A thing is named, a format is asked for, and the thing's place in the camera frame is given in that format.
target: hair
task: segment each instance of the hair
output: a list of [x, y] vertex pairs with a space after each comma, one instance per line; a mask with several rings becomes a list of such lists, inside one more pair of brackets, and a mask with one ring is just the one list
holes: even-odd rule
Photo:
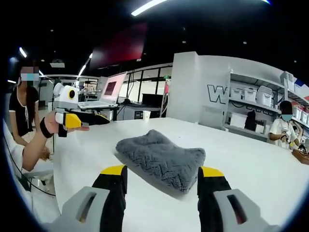
[[[21, 76], [20, 76], [20, 72], [21, 72], [21, 69], [23, 67], [31, 67], [31, 66], [34, 66], [35, 65], [35, 62], [34, 61], [28, 61], [28, 60], [20, 60], [18, 62], [18, 79], [20, 79], [20, 82], [17, 86], [20, 86], [21, 85]], [[31, 98], [31, 94], [33, 94], [33, 90], [32, 90], [33, 87], [29, 87], [27, 86], [27, 92], [26, 92], [26, 106], [27, 106], [27, 110], [28, 110], [28, 117], [29, 117], [29, 122], [32, 122], [33, 119], [34, 119], [34, 116], [35, 116], [35, 102], [32, 101], [32, 98]]]
[[292, 103], [289, 101], [283, 101], [280, 103], [280, 110], [283, 115], [292, 114]]

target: wrist strap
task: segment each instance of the wrist strap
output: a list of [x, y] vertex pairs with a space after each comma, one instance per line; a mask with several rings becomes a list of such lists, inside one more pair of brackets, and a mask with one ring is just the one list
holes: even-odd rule
[[42, 119], [41, 123], [40, 123], [40, 128], [42, 131], [42, 134], [44, 135], [44, 137], [46, 139], [49, 139], [53, 136], [53, 134], [49, 133], [48, 129], [45, 126], [45, 122], [44, 122], [45, 117]]

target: gray towel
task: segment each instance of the gray towel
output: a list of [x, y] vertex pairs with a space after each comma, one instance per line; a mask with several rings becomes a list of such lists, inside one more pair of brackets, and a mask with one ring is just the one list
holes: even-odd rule
[[116, 150], [128, 168], [138, 167], [145, 175], [183, 193], [196, 182], [198, 168], [203, 166], [206, 156], [204, 149], [178, 147], [155, 130], [121, 140]]

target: wooden tray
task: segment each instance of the wooden tray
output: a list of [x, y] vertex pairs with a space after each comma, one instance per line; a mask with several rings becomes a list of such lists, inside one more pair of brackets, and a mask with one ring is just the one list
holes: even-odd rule
[[293, 150], [292, 154], [296, 157], [296, 159], [299, 160], [299, 162], [309, 165], [309, 154], [295, 149]]

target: laptop screen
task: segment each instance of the laptop screen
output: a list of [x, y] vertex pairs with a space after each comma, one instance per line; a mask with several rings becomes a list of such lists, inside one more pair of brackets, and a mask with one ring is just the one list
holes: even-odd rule
[[100, 100], [102, 101], [108, 100], [116, 103], [122, 83], [125, 80], [125, 77], [126, 72], [109, 77], [102, 91]]

